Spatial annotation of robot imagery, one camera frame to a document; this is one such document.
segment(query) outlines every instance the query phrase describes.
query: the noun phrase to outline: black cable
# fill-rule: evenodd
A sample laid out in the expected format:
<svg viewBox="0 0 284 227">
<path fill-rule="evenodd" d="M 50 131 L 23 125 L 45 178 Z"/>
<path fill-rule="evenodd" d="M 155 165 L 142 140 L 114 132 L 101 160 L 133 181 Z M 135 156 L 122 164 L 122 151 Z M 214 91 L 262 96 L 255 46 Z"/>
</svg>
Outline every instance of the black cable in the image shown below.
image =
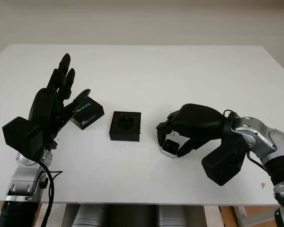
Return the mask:
<svg viewBox="0 0 284 227">
<path fill-rule="evenodd" d="M 47 209 L 46 209 L 46 212 L 45 212 L 42 224 L 41 224 L 41 227 L 46 227 L 48 217 L 51 213 L 52 206 L 53 206 L 53 196 L 54 196 L 55 190 L 54 190 L 53 177 L 52 177 L 51 172 L 49 171 L 47 166 L 42 161 L 39 161 L 37 163 L 44 169 L 44 171 L 46 172 L 48 176 L 49 182 L 50 182 L 49 188 L 51 190 L 51 193 L 49 194 L 48 206 L 47 206 Z"/>
<path fill-rule="evenodd" d="M 63 173 L 63 171 L 50 171 L 51 173 L 57 173 L 55 176 L 53 176 L 53 180 L 61 173 Z M 48 197 L 50 198 L 51 197 L 51 194 L 52 194 L 52 187 L 49 186 L 48 188 Z"/>
<path fill-rule="evenodd" d="M 229 112 L 233 112 L 232 110 L 224 110 L 224 112 L 223 112 L 223 116 L 225 116 L 225 113 L 226 113 L 227 111 L 229 111 Z"/>
<path fill-rule="evenodd" d="M 264 169 L 264 167 L 263 167 L 260 163 L 258 163 L 256 160 L 254 160 L 254 159 L 251 158 L 251 156 L 250 156 L 250 151 L 247 152 L 247 158 L 248 158 L 251 162 L 253 162 L 254 164 L 256 164 L 258 167 L 260 167 L 261 169 L 263 169 L 263 170 L 266 172 L 266 170 Z"/>
</svg>

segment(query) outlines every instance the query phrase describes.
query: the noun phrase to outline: wooden panel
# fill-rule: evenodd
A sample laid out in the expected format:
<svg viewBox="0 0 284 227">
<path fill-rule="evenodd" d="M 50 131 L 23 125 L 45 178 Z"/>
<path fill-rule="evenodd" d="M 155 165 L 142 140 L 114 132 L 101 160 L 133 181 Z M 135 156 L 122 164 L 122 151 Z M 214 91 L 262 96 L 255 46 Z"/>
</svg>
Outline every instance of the wooden panel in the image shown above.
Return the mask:
<svg viewBox="0 0 284 227">
<path fill-rule="evenodd" d="M 220 210 L 225 227 L 237 227 L 236 215 L 233 207 L 220 206 Z"/>
</svg>

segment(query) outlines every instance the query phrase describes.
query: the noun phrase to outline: black sensor block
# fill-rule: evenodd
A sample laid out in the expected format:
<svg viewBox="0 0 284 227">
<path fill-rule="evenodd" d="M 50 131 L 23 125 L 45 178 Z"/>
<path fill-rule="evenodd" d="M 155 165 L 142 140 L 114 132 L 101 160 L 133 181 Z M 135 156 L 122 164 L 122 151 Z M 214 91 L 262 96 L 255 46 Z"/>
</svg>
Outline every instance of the black sensor block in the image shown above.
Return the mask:
<svg viewBox="0 0 284 227">
<path fill-rule="evenodd" d="M 121 141 L 140 141 L 140 124 L 140 112 L 114 111 L 109 130 L 110 139 Z"/>
</svg>

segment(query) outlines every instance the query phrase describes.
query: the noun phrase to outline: black box with printed label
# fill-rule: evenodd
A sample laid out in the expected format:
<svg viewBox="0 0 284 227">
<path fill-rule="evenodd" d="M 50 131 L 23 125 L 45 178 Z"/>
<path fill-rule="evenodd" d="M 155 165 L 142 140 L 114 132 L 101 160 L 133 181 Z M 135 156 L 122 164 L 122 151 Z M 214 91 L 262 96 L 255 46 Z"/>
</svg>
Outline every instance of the black box with printed label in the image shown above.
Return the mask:
<svg viewBox="0 0 284 227">
<path fill-rule="evenodd" d="M 103 107 L 90 97 L 86 97 L 71 121 L 83 130 L 103 115 Z"/>
</svg>

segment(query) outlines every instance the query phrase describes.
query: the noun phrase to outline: black box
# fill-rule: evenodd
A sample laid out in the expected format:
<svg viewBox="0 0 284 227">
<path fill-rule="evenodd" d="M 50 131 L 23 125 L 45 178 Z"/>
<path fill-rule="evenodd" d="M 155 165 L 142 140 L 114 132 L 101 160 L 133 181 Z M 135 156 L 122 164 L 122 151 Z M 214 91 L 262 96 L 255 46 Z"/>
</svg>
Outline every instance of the black box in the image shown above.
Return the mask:
<svg viewBox="0 0 284 227">
<path fill-rule="evenodd" d="M 111 140 L 140 141 L 141 113 L 114 111 L 110 125 Z"/>
<path fill-rule="evenodd" d="M 83 130 L 103 115 L 103 107 L 90 97 L 86 97 L 82 106 L 76 110 L 76 114 L 71 118 L 71 121 Z"/>
</svg>

